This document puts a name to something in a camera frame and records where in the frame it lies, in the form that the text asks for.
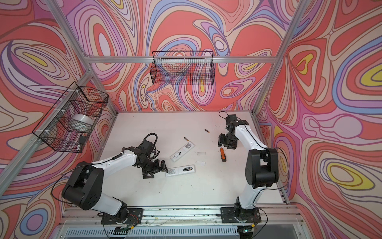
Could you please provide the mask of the small white remote control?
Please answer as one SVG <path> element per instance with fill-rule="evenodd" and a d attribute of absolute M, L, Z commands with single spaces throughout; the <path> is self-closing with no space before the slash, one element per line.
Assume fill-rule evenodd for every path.
<path fill-rule="evenodd" d="M 166 177 L 181 176 L 181 175 L 186 175 L 186 174 L 192 174 L 195 172 L 196 172 L 195 165 L 186 165 L 186 166 L 174 167 L 174 168 L 168 169 L 168 172 L 166 173 Z"/>

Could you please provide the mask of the orange handle screwdriver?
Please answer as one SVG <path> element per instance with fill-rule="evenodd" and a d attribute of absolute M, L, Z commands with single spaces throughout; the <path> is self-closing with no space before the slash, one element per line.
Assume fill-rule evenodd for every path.
<path fill-rule="evenodd" d="M 226 162 L 227 161 L 224 149 L 222 147 L 220 147 L 220 158 L 221 158 L 222 162 Z"/>

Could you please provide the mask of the long white remote control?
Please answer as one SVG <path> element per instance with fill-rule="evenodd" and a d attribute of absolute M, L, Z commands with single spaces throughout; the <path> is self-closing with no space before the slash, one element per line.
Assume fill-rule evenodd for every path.
<path fill-rule="evenodd" d="M 191 151 L 195 147 L 195 144 L 191 141 L 187 142 L 182 148 L 180 148 L 177 152 L 170 156 L 170 159 L 173 162 L 177 162 L 183 156 L 185 156 L 189 151 Z"/>

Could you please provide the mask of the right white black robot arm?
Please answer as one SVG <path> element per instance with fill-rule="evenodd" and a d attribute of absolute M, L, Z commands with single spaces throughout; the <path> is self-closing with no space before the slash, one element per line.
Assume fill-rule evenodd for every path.
<path fill-rule="evenodd" d="M 262 193 L 279 180 L 279 154 L 254 135 L 246 120 L 235 114 L 226 114 L 224 119 L 227 133 L 220 134 L 218 147 L 235 150 L 240 142 L 248 152 L 244 172 L 247 185 L 236 205 L 241 211 L 253 210 Z"/>

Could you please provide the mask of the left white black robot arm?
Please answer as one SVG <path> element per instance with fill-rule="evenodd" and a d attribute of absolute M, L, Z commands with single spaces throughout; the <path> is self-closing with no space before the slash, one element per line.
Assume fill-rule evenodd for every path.
<path fill-rule="evenodd" d="M 87 164 L 80 162 L 73 170 L 62 197 L 83 210 L 95 210 L 119 221 L 128 215 L 126 204 L 102 191 L 104 180 L 122 169 L 133 166 L 142 169 L 144 179 L 154 178 L 158 172 L 168 172 L 164 160 L 152 160 L 151 154 L 143 148 L 123 148 L 121 153 L 106 160 Z"/>

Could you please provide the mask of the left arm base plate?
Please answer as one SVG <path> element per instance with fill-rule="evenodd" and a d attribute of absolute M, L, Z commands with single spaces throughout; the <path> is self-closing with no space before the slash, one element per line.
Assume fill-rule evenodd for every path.
<path fill-rule="evenodd" d="M 103 225 L 136 226 L 141 224 L 143 212 L 143 208 L 122 208 L 114 216 L 103 212 L 99 212 L 97 215 L 101 217 Z"/>

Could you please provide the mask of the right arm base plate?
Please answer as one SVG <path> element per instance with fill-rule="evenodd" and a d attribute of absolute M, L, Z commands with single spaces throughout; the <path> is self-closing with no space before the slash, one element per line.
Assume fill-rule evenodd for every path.
<path fill-rule="evenodd" d="M 221 207 L 220 213 L 217 214 L 221 217 L 223 223 L 253 223 L 258 224 L 262 221 L 258 208 L 241 209 L 235 207 Z"/>

